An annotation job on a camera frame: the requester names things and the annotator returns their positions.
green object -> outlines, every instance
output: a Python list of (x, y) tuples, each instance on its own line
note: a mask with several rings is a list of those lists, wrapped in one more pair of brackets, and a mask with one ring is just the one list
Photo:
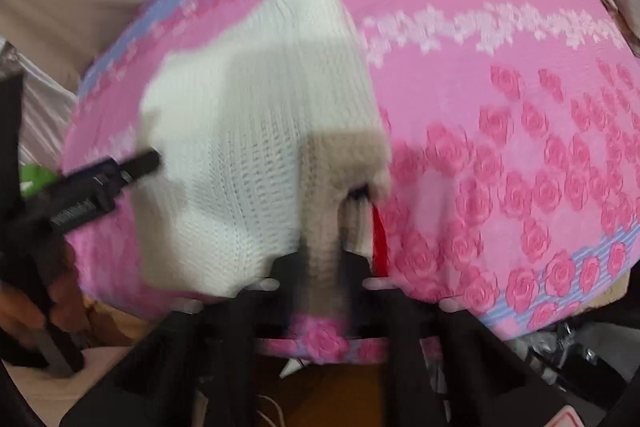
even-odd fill
[(59, 178), (56, 172), (41, 165), (20, 166), (20, 192), (23, 198), (31, 198)]

white knit fabric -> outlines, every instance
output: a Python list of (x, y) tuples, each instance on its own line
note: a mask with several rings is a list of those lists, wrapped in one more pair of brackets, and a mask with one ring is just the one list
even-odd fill
[(381, 129), (340, 0), (265, 0), (205, 46), (171, 55), (140, 105), (161, 171), (133, 191), (145, 281), (232, 296), (300, 239), (300, 148)]

rose print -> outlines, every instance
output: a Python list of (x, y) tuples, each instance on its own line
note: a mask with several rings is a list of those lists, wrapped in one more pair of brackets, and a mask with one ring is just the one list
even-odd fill
[(627, 70), (622, 64), (618, 64), (616, 66), (616, 69), (618, 70), (618, 76), (620, 80), (625, 83), (626, 87), (628, 87), (629, 89), (634, 89), (634, 81), (631, 78), (631, 73), (629, 73), (629, 70)]
[(522, 104), (522, 126), (532, 138), (540, 138), (545, 136), (549, 129), (549, 121), (546, 116), (540, 112), (529, 102)]
[(360, 363), (383, 363), (386, 359), (386, 345), (383, 339), (362, 339), (358, 347)]
[(589, 198), (587, 175), (576, 169), (567, 172), (564, 179), (564, 197), (576, 212), (582, 210)]
[(589, 129), (591, 125), (589, 115), (580, 102), (575, 99), (571, 101), (571, 117), (581, 132), (586, 132)]
[(553, 99), (558, 103), (564, 102), (560, 77), (548, 70), (538, 71), (538, 76), (540, 77), (540, 85), (549, 92)]
[(582, 290), (583, 295), (587, 295), (596, 281), (600, 278), (600, 261), (599, 259), (592, 255), (590, 257), (586, 257), (582, 261), (582, 268), (580, 270), (580, 280), (578, 284), (580, 285), (580, 289)]
[(531, 201), (531, 189), (521, 174), (519, 174), (519, 172), (510, 172), (507, 174), (504, 194), (500, 201), (502, 213), (515, 219), (529, 217), (531, 214)]
[(340, 362), (349, 349), (336, 326), (328, 321), (314, 323), (302, 337), (302, 344), (316, 363)]
[(579, 170), (589, 170), (589, 164), (591, 162), (589, 146), (579, 134), (574, 134), (569, 152), (571, 153), (571, 161), (575, 168)]
[(618, 113), (616, 108), (616, 97), (613, 96), (613, 93), (606, 87), (601, 87), (600, 92), (602, 93), (602, 101), (604, 102), (604, 105), (607, 106), (607, 109), (609, 109), (613, 115), (616, 115)]
[(628, 232), (631, 230), (631, 225), (634, 221), (634, 208), (629, 196), (624, 192), (620, 192), (618, 198), (620, 200), (620, 204), (618, 206), (618, 221), (625, 232)]
[(566, 145), (558, 136), (552, 134), (546, 139), (545, 163), (550, 167), (566, 171), (569, 168), (569, 157)]
[(468, 227), (482, 225), (493, 210), (489, 189), (473, 178), (460, 183), (456, 197), (456, 211)]
[(565, 306), (558, 312), (558, 315), (556, 315), (556, 319), (562, 320), (567, 317), (573, 317), (575, 313), (580, 309), (581, 305), (582, 302), (580, 301), (574, 301), (571, 304), (567, 304), (567, 306)]
[(409, 220), (409, 207), (393, 196), (379, 210), (386, 236), (400, 235)]
[(548, 172), (538, 171), (533, 187), (533, 200), (545, 214), (551, 214), (560, 204), (560, 184)]
[(511, 111), (508, 108), (481, 107), (478, 127), (498, 147), (504, 147), (511, 134), (513, 134)]
[(406, 142), (393, 145), (393, 156), (389, 172), (399, 185), (410, 185), (420, 179), (426, 169), (426, 159), (422, 150), (416, 150)]
[(605, 201), (602, 205), (600, 213), (600, 224), (603, 232), (608, 237), (613, 237), (618, 225), (618, 209), (609, 201)]
[(615, 120), (609, 120), (609, 132), (607, 133), (607, 141), (617, 142), (622, 138), (622, 131)]
[(516, 313), (524, 313), (538, 296), (536, 273), (526, 268), (516, 268), (509, 274), (509, 282), (505, 292), (507, 304)]
[(535, 219), (526, 219), (520, 236), (522, 251), (530, 263), (539, 261), (549, 249), (551, 238), (547, 227)]
[(482, 253), (482, 238), (478, 230), (469, 229), (461, 221), (455, 221), (446, 226), (440, 247), (444, 257), (462, 271)]
[(589, 171), (589, 195), (598, 204), (603, 204), (609, 197), (609, 185), (600, 169), (591, 167)]
[(453, 296), (453, 292), (438, 280), (423, 279), (409, 290), (408, 295), (418, 301), (437, 303)]
[(545, 292), (554, 297), (566, 297), (571, 289), (575, 277), (575, 263), (566, 250), (556, 253), (546, 265), (543, 280)]
[(556, 313), (558, 313), (558, 303), (544, 302), (538, 304), (533, 310), (529, 324), (527, 324), (527, 330), (536, 331), (551, 324), (556, 317)]
[(520, 73), (515, 70), (491, 66), (491, 82), (504, 93), (509, 102), (517, 102), (520, 99), (521, 79)]
[(616, 89), (616, 97), (618, 99), (618, 103), (620, 104), (620, 107), (625, 112), (629, 112), (631, 110), (631, 104), (629, 103), (628, 98), (620, 89)]
[(624, 185), (624, 178), (620, 174), (619, 165), (614, 162), (607, 161), (607, 185), (614, 194), (619, 194)]
[(607, 261), (607, 272), (611, 278), (618, 276), (625, 266), (626, 245), (624, 243), (614, 243), (609, 250), (609, 260)]
[(587, 101), (587, 114), (589, 120), (596, 126), (597, 130), (604, 131), (607, 125), (607, 113), (600, 107), (600, 104), (595, 102), (588, 94), (584, 95)]
[(613, 73), (611, 72), (611, 66), (609, 66), (608, 64), (605, 64), (600, 59), (598, 59), (597, 62), (598, 62), (598, 69), (600, 70), (600, 73), (602, 73), (602, 76), (604, 76), (606, 81), (609, 84), (611, 84), (611, 86), (614, 86), (615, 83), (613, 82)]
[(622, 161), (622, 150), (618, 145), (618, 142), (607, 139), (607, 158), (615, 163)]
[(622, 149), (629, 163), (636, 163), (636, 143), (626, 132), (622, 133)]
[(475, 315), (482, 315), (493, 308), (500, 296), (495, 274), (481, 272), (476, 267), (470, 267), (461, 274), (456, 293), (462, 295), (465, 306)]
[(634, 129), (640, 132), (640, 116), (634, 112), (631, 113), (631, 123), (633, 124)]
[(429, 243), (420, 232), (408, 229), (402, 234), (401, 249), (392, 262), (409, 282), (433, 276), (440, 266), (440, 253), (434, 242)]
[(469, 165), (473, 145), (464, 134), (456, 136), (442, 124), (432, 124), (427, 130), (427, 159), (445, 176), (454, 176)]
[(474, 174), (478, 181), (486, 185), (496, 185), (502, 177), (502, 158), (491, 147), (480, 145), (476, 148)]

pink fabric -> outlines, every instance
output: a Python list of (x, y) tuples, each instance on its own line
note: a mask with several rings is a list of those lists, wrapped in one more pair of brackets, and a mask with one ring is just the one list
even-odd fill
[[(65, 170), (132, 152), (162, 58), (260, 1), (184, 0), (132, 42), (79, 104)], [(640, 68), (597, 0), (343, 2), (394, 151), (380, 210), (390, 275), (409, 295), (453, 296), (511, 338), (574, 312), (638, 260)], [(126, 197), (70, 240), (86, 291), (146, 316), (167, 308), (140, 281)], [(380, 353), (349, 347), (324, 319), (301, 324), (271, 347), (329, 362)]]

cable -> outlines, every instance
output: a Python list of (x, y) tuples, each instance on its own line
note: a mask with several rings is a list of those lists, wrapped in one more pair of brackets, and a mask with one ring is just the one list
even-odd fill
[[(276, 410), (278, 411), (278, 420), (280, 421), (280, 427), (287, 427), (286, 424), (284, 423), (284, 413), (282, 412), (282, 407), (280, 407), (280, 405), (273, 398), (270, 398), (269, 396), (264, 396), (263, 394), (259, 394), (258, 398), (263, 398), (273, 403)], [(265, 415), (262, 411), (258, 411), (258, 414), (262, 416), (265, 422), (267, 422), (271, 427), (277, 427), (277, 425), (273, 422), (273, 420), (268, 418), (267, 415)]]

